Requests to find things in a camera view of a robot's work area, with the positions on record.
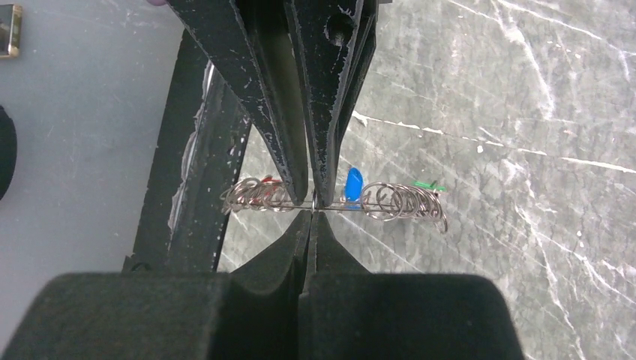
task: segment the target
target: blue plastic piece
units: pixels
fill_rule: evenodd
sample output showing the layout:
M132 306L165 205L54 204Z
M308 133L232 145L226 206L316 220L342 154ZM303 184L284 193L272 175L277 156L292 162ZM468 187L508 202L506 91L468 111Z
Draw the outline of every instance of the blue plastic piece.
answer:
M355 167L349 169L349 175L346 176L346 184L344 185L344 199L347 202L360 200L363 184L360 170Z

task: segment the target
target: spring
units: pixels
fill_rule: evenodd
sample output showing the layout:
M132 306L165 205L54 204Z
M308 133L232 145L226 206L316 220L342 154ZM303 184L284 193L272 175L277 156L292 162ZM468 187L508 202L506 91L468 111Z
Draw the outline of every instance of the spring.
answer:
M293 209L307 209L336 212L364 212L378 221L395 219L417 219L434 222L441 233L448 231L449 225L435 190L422 187L374 182L362 189L357 201L346 201L342 196L325 208L315 208L315 203L303 202L294 205L282 181L266 178L246 178L224 191L223 213L241 210L288 212Z

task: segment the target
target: thin metal wire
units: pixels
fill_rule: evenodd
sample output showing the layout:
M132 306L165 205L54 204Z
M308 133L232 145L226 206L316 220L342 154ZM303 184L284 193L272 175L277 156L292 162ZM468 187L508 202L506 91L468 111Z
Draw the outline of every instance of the thin metal wire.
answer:
M220 198L224 214L241 210L288 212L293 209L364 212L378 221L418 219L434 222L441 233L449 229L439 194L435 190L411 185L374 182L362 189L358 201L348 202L341 197L328 207L316 208L315 196L312 201L294 205L282 181L245 178L224 191Z

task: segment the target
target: marble floor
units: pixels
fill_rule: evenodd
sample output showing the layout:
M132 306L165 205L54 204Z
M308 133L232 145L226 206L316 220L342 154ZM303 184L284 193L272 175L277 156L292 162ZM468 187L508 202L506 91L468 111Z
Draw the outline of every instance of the marble floor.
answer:
M437 180L450 230L335 214L343 245L374 272L490 278L528 359L634 359L636 3L396 0L378 41L339 184ZM250 141L243 175L275 173ZM221 268L292 218L233 215Z

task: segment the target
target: gold metal object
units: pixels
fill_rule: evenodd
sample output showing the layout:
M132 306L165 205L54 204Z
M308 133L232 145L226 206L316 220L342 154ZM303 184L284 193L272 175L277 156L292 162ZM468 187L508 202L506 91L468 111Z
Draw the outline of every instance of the gold metal object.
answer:
M20 54L21 27L22 7L0 5L0 59L15 58Z

